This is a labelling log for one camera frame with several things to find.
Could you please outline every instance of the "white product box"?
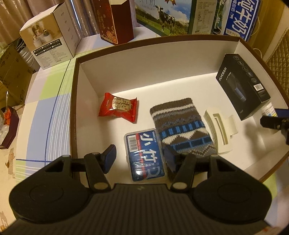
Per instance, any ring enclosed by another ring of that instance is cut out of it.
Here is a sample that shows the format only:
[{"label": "white product box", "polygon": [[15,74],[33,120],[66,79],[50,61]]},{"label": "white product box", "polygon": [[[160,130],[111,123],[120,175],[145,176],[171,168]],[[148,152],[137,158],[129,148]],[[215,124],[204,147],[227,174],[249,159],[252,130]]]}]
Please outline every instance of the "white product box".
[{"label": "white product box", "polygon": [[72,59],[80,41],[65,3],[34,16],[19,33],[43,69]]}]

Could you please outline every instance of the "cartoon print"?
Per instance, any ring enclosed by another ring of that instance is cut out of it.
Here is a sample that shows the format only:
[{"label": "cartoon print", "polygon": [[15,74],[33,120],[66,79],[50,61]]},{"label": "cartoon print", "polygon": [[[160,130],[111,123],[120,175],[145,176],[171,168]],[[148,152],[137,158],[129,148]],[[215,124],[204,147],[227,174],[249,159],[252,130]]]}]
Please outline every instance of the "cartoon print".
[{"label": "cartoon print", "polygon": [[1,223],[2,225],[0,226],[0,231],[4,231],[7,227],[8,227],[8,222],[7,222],[7,218],[4,215],[4,212],[0,212],[0,219],[1,219]]},{"label": "cartoon print", "polygon": [[6,167],[8,168],[8,179],[13,177],[15,179],[15,173],[13,173],[13,159],[15,158],[14,156],[14,148],[11,148],[9,151],[8,155],[8,161],[5,163]]}]

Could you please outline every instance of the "black product box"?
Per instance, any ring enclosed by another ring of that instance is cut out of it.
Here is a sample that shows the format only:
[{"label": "black product box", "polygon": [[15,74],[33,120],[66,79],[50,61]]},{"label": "black product box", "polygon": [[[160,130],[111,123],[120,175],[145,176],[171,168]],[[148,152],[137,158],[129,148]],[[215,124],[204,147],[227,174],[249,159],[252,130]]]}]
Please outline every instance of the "black product box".
[{"label": "black product box", "polygon": [[216,79],[224,89],[241,120],[260,109],[270,95],[238,54],[226,54]]}]

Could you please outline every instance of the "orange item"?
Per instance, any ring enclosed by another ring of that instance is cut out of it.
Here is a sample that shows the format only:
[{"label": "orange item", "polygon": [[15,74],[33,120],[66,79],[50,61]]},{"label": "orange item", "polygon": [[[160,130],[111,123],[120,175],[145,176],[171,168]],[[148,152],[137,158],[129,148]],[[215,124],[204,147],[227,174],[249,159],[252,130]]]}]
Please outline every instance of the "orange item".
[{"label": "orange item", "polygon": [[8,108],[8,110],[4,113],[4,124],[10,125],[11,120],[11,110]]},{"label": "orange item", "polygon": [[130,122],[136,120],[136,103],[137,99],[127,100],[105,93],[104,100],[100,106],[99,117],[116,116],[124,118]]}]

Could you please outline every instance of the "striped knitted fabric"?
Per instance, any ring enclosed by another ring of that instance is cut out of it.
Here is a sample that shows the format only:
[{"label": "striped knitted fabric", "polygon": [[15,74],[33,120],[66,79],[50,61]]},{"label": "striped knitted fabric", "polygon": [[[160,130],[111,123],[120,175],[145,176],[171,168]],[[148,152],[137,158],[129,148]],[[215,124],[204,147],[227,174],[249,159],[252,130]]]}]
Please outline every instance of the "striped knitted fabric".
[{"label": "striped knitted fabric", "polygon": [[178,153],[193,153],[197,157],[216,154],[212,139],[191,98],[159,104],[150,114],[162,141]]}]

